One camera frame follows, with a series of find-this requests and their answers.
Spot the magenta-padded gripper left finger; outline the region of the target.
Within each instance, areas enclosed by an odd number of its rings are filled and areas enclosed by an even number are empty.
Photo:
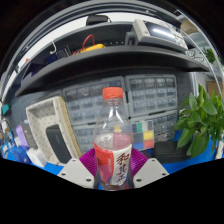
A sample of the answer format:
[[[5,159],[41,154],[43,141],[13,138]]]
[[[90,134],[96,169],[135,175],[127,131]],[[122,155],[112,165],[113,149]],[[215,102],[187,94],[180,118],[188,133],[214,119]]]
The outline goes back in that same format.
[[[79,159],[70,159],[59,172],[58,176],[78,186],[97,189],[99,185],[99,173],[95,150],[89,150]]]

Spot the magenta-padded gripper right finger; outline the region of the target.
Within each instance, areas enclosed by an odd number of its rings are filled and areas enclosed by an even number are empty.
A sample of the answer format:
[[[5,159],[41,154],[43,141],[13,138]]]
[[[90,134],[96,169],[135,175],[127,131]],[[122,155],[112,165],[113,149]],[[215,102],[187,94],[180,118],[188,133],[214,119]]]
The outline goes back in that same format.
[[[129,188],[136,189],[168,176],[169,173],[156,158],[147,158],[132,149],[129,165]]]

